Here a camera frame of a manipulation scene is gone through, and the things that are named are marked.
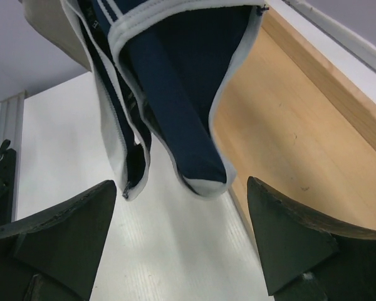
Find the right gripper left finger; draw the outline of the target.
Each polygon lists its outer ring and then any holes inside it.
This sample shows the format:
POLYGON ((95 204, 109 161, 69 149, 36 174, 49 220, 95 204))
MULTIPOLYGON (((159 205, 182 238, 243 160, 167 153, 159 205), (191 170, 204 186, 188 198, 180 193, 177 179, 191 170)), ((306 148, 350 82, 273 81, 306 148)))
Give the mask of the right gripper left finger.
POLYGON ((0 226, 0 300, 89 300, 116 196, 106 180, 0 226))

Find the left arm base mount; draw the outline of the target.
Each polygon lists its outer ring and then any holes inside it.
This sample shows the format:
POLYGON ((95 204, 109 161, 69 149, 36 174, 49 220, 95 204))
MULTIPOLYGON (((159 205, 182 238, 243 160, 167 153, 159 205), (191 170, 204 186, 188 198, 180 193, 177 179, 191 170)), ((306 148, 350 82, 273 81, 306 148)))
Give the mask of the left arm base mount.
POLYGON ((0 226, 10 223, 13 216, 17 153, 10 144, 5 139, 0 146, 0 226))

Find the navy underwear white trim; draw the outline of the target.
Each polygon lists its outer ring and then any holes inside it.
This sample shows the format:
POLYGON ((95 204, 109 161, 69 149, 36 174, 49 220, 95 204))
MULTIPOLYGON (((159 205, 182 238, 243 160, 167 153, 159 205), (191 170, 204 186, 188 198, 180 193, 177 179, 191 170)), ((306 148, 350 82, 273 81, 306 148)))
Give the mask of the navy underwear white trim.
POLYGON ((149 176, 152 137, 179 182, 216 198, 236 170, 212 132, 221 94, 257 38, 264 1, 63 1, 90 63, 123 197, 149 176))

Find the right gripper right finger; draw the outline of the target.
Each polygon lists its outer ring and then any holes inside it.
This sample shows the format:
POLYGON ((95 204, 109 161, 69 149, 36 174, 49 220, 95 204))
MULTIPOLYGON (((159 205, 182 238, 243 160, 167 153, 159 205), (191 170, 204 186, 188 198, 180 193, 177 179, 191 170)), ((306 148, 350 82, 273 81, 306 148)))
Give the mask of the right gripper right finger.
POLYGON ((247 198, 275 300, 376 300, 376 231, 301 204, 255 177, 247 198))

